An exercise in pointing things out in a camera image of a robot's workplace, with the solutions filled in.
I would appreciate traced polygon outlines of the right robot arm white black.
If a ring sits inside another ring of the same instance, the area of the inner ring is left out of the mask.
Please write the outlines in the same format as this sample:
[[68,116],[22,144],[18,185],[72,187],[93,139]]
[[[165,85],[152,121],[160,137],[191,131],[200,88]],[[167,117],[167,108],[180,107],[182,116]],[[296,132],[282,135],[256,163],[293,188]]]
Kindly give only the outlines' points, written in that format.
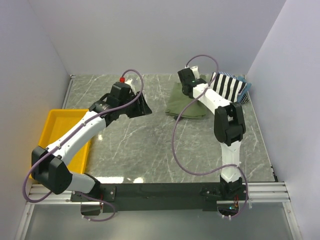
[[182,93],[202,103],[214,114],[213,132],[220,142],[222,168],[216,194],[230,200],[244,190],[240,167],[240,148],[246,132],[242,106],[223,98],[202,78],[197,67],[178,71]]

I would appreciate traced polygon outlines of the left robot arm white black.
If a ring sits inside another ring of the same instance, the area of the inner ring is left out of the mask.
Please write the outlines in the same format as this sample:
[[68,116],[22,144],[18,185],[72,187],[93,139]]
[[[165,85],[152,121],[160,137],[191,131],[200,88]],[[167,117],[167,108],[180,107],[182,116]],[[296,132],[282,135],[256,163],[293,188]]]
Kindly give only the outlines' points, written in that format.
[[132,78],[125,82],[117,81],[110,93],[96,101],[61,138],[45,148],[38,146],[32,151],[32,178],[54,194],[69,190],[82,192],[88,201],[96,200],[100,195],[101,183],[89,174],[72,173],[68,170],[68,164],[92,137],[120,115],[136,118],[151,113],[142,91],[138,90]]

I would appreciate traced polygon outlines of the olive green tank top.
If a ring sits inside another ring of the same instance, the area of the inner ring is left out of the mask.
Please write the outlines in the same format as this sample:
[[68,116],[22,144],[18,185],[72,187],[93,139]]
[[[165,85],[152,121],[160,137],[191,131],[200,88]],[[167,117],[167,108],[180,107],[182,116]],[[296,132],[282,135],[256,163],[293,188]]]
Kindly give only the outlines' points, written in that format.
[[[164,112],[169,116],[178,117],[181,111],[191,102],[192,99],[183,94],[182,84],[175,82]],[[197,101],[183,112],[181,118],[202,119],[207,115],[207,111],[207,108],[201,102]]]

